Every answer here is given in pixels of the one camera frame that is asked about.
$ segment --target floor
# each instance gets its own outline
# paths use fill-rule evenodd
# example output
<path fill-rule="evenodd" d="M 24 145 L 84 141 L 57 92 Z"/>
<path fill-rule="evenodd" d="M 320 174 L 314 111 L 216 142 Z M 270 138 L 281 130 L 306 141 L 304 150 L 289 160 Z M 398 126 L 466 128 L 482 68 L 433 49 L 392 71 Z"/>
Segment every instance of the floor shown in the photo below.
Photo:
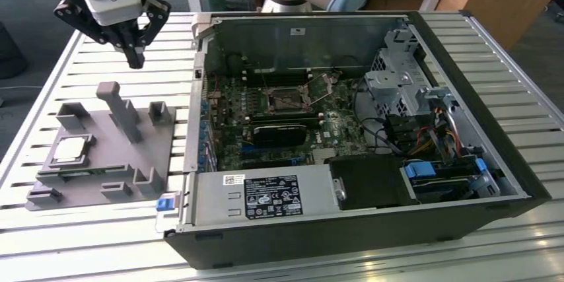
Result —
<path fill-rule="evenodd" d="M 188 10 L 185 0 L 165 1 L 174 11 Z M 0 0 L 0 8 L 9 8 L 0 11 L 0 21 L 29 62 L 21 75 L 0 80 L 0 88 L 42 86 L 73 31 L 52 14 L 57 3 L 58 0 Z M 510 55 L 564 110 L 564 21 L 554 22 L 554 8 L 548 9 L 510 50 Z M 0 89 L 0 98 L 4 99 L 0 107 L 0 160 L 38 92 L 37 88 Z"/>

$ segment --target metal table surface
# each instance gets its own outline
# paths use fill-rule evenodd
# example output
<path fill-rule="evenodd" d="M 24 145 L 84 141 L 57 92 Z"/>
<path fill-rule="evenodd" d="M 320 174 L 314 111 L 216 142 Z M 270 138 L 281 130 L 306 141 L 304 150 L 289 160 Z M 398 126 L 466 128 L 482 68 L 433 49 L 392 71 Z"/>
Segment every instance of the metal table surface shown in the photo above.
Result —
<path fill-rule="evenodd" d="M 425 13 L 424 18 L 546 186 L 553 196 L 549 203 L 490 223 L 461 240 L 208 271 L 190 269 L 161 241 L 153 201 L 29 212 L 22 205 L 56 135 L 54 111 L 70 101 L 80 101 L 88 110 L 101 109 L 104 103 L 94 98 L 100 81 L 120 82 L 121 95 L 137 107 L 164 100 L 178 108 L 168 189 L 180 189 L 193 50 L 190 14 L 178 13 L 146 49 L 142 70 L 129 69 L 109 45 L 93 43 L 78 32 L 72 36 L 0 165 L 0 280 L 564 278 L 562 115 L 472 18 L 458 13 Z"/>

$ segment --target open computer tower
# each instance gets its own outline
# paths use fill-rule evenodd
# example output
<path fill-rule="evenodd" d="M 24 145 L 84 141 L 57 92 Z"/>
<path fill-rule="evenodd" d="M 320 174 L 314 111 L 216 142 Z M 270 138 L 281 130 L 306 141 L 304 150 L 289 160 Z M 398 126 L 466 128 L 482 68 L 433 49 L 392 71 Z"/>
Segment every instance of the open computer tower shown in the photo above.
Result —
<path fill-rule="evenodd" d="M 165 241 L 196 269 L 458 239 L 549 199 L 417 12 L 200 14 L 192 27 Z"/>

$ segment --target power supply label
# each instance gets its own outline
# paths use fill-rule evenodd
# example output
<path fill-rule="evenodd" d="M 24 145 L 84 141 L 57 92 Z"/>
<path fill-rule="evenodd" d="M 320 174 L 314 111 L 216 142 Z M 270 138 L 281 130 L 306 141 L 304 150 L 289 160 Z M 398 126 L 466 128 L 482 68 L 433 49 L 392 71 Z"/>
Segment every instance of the power supply label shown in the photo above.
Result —
<path fill-rule="evenodd" d="M 297 176 L 245 179 L 245 216 L 265 219 L 301 215 Z"/>

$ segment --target motherboard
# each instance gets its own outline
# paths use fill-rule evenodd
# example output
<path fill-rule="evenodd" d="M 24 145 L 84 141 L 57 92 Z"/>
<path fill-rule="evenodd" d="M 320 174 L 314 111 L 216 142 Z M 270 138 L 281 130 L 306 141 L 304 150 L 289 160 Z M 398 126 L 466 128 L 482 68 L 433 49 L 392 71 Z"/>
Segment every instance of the motherboard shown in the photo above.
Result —
<path fill-rule="evenodd" d="M 217 170 L 322 164 L 330 157 L 365 153 L 350 107 L 356 81 L 334 70 L 210 76 Z"/>

